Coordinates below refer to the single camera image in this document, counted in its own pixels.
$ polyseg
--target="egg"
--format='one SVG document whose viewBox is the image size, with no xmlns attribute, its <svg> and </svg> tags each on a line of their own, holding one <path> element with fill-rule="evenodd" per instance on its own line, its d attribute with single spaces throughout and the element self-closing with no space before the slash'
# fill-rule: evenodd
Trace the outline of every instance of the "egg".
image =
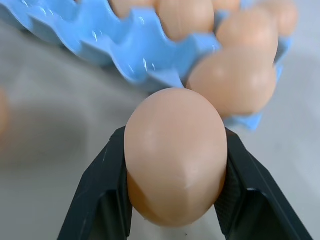
<svg viewBox="0 0 320 240">
<path fill-rule="evenodd" d="M 214 11 L 235 12 L 240 9 L 241 0 L 212 0 Z"/>
<path fill-rule="evenodd" d="M 8 103 L 5 91 L 0 88 L 0 135 L 4 133 L 8 126 Z"/>
<path fill-rule="evenodd" d="M 156 225 L 181 227 L 201 218 L 223 189 L 226 130 L 203 96 L 169 88 L 132 114 L 124 155 L 133 207 Z"/>
<path fill-rule="evenodd" d="M 129 15 L 133 7 L 154 7 L 156 0 L 109 0 L 113 12 L 119 18 Z"/>
<path fill-rule="evenodd" d="M 272 16 L 261 8 L 244 9 L 231 14 L 218 27 L 216 38 L 225 48 L 250 46 L 275 60 L 279 34 Z"/>
<path fill-rule="evenodd" d="M 256 48 L 226 48 L 200 61 L 186 88 L 208 99 L 222 118 L 251 115 L 271 99 L 276 69 Z"/>
<path fill-rule="evenodd" d="M 156 12 L 165 34 L 181 41 L 194 33 L 212 33 L 215 13 L 212 0 L 159 0 Z"/>
<path fill-rule="evenodd" d="M 299 13 L 292 0 L 263 0 L 256 6 L 267 10 L 275 18 L 281 36 L 288 37 L 295 31 Z"/>
</svg>

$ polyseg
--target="white table surface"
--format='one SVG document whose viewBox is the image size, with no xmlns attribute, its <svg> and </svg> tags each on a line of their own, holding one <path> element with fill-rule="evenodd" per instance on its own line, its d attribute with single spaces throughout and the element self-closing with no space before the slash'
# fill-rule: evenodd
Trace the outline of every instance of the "white table surface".
<svg viewBox="0 0 320 240">
<path fill-rule="evenodd" d="M 320 239 L 320 2 L 297 0 L 300 22 L 258 130 L 237 129 Z M 0 23 L 0 86 L 11 127 L 0 141 L 0 239 L 55 240 L 79 180 L 146 97 L 102 70 Z M 129 240 L 223 240 L 214 209 L 163 229 L 133 213 Z"/>
</svg>

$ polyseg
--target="plastic egg tray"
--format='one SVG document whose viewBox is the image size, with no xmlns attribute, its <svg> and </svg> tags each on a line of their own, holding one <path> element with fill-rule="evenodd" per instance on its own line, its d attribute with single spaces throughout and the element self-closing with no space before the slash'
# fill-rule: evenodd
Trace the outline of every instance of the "plastic egg tray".
<svg viewBox="0 0 320 240">
<path fill-rule="evenodd" d="M 242 2 L 242 8 L 248 6 L 249 2 Z M 227 16 L 228 12 L 216 13 L 215 27 Z M 192 34 L 173 42 L 154 9 L 134 8 L 127 18 L 119 19 L 108 0 L 0 0 L 0 18 L 48 43 L 65 46 L 94 65 L 114 64 L 129 83 L 149 93 L 183 88 L 194 64 L 221 48 L 213 33 Z M 289 38 L 279 40 L 278 79 L 290 45 Z M 261 117 L 261 113 L 234 116 L 225 124 L 255 130 Z"/>
</svg>

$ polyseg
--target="blurry egg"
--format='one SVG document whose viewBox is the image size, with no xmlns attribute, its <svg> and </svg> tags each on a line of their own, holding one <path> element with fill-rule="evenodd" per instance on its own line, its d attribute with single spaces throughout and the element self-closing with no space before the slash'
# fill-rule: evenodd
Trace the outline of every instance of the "blurry egg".
<svg viewBox="0 0 320 240">
<path fill-rule="evenodd" d="M 263 0 L 257 6 L 264 8 L 275 18 L 281 36 L 290 36 L 295 31 L 299 13 L 292 0 Z"/>
<path fill-rule="evenodd" d="M 261 8 L 245 9 L 231 14 L 218 27 L 216 37 L 223 47 L 250 46 L 269 54 L 275 60 L 279 34 L 271 15 Z"/>
<path fill-rule="evenodd" d="M 5 91 L 0 88 L 0 135 L 8 126 L 8 103 Z"/>
<path fill-rule="evenodd" d="M 154 7 L 156 0 L 109 0 L 113 12 L 119 18 L 129 15 L 133 7 Z"/>
<path fill-rule="evenodd" d="M 226 48 L 200 61 L 186 88 L 208 99 L 223 118 L 250 115 L 271 99 L 276 69 L 256 48 Z"/>
<path fill-rule="evenodd" d="M 235 12 L 240 9 L 241 0 L 212 0 L 214 11 Z"/>
<path fill-rule="evenodd" d="M 226 130 L 203 96 L 169 88 L 135 110 L 124 154 L 133 207 L 156 225 L 185 226 L 201 218 L 222 191 Z"/>
<path fill-rule="evenodd" d="M 215 13 L 212 0 L 159 0 L 157 14 L 166 35 L 181 41 L 193 33 L 212 33 Z"/>
</svg>

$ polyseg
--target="egg tray cup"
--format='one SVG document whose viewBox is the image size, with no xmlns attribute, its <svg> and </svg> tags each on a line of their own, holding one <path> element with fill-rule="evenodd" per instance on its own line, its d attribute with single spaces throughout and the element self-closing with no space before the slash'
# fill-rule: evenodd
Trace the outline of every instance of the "egg tray cup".
<svg viewBox="0 0 320 240">
<path fill-rule="evenodd" d="M 250 5 L 245 0 L 241 8 Z M 228 14 L 215 14 L 215 29 Z M 221 48 L 214 33 L 191 34 L 183 41 L 173 42 L 164 33 L 153 8 L 133 8 L 127 18 L 119 19 L 108 0 L 0 0 L 0 19 L 45 42 L 65 46 L 91 64 L 114 64 L 130 84 L 149 93 L 184 88 L 195 63 Z M 277 81 L 291 43 L 290 37 L 279 39 Z M 255 130 L 261 118 L 260 112 L 233 116 L 224 123 L 227 127 L 240 124 Z"/>
</svg>

